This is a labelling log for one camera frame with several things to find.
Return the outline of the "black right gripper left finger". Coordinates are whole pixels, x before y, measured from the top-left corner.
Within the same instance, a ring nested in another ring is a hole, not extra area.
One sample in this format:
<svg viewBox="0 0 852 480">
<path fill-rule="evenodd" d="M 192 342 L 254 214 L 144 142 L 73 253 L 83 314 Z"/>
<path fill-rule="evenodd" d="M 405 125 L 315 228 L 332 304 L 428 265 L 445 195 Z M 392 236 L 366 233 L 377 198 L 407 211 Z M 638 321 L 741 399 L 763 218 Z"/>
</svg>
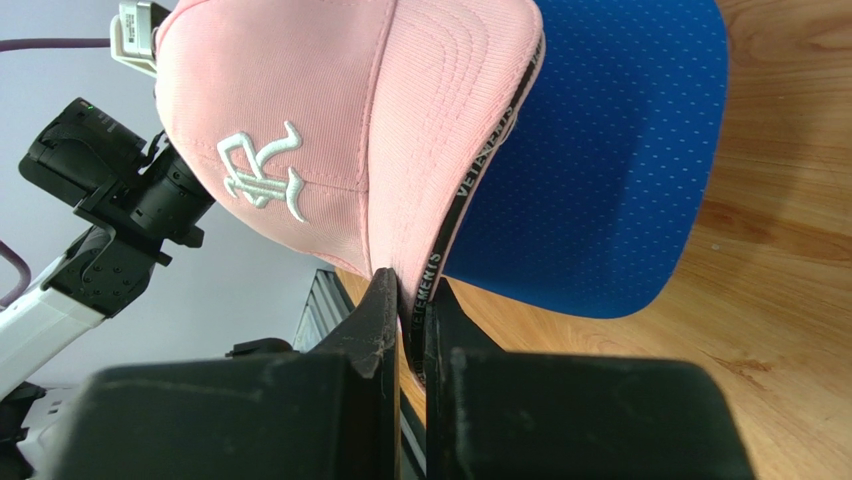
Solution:
<svg viewBox="0 0 852 480">
<path fill-rule="evenodd" d="M 305 353 L 111 368 L 60 419 L 57 479 L 396 479 L 395 273 Z"/>
</svg>

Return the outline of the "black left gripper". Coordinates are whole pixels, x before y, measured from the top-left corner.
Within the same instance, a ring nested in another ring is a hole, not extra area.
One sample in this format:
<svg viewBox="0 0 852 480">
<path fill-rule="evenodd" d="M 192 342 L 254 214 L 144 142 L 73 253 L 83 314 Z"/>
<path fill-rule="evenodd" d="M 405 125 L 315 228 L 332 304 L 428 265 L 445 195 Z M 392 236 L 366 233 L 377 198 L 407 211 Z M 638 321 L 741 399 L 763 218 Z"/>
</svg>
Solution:
<svg viewBox="0 0 852 480">
<path fill-rule="evenodd" d="M 197 223 L 215 200 L 172 145 L 156 157 L 141 181 L 127 197 L 130 219 L 150 238 L 200 248 L 204 231 Z"/>
</svg>

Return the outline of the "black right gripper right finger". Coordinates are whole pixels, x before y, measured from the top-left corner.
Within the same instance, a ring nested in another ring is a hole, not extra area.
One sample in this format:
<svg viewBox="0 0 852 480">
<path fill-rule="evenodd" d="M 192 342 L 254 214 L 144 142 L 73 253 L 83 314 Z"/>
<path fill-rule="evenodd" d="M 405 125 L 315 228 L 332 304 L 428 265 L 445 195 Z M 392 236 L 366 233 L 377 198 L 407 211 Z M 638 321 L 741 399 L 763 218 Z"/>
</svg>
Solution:
<svg viewBox="0 0 852 480">
<path fill-rule="evenodd" d="M 508 352 L 446 280 L 426 310 L 431 479 L 752 479 L 719 386 L 670 359 Z"/>
</svg>

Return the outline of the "blue cap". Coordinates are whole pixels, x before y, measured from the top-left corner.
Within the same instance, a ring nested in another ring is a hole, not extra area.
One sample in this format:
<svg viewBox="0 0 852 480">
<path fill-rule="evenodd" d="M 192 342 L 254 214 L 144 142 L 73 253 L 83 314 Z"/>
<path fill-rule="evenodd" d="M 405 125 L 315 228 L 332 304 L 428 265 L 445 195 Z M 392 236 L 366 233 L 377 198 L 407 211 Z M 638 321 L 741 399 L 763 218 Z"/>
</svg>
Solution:
<svg viewBox="0 0 852 480">
<path fill-rule="evenodd" d="M 714 1 L 542 1 L 546 52 L 490 162 L 447 277 L 615 319 L 672 277 L 712 171 L 728 87 Z"/>
</svg>

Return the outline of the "light pink cap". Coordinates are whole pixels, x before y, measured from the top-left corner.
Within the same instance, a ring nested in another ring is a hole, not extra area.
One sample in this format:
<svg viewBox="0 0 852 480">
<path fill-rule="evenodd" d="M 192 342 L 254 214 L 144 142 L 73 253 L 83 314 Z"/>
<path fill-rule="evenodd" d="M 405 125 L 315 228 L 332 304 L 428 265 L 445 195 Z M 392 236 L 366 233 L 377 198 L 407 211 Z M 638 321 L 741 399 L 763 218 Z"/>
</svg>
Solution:
<svg viewBox="0 0 852 480">
<path fill-rule="evenodd" d="M 155 35 L 165 132 L 261 235 L 394 271 L 412 373 L 478 186 L 539 74 L 532 1 L 181 1 Z"/>
</svg>

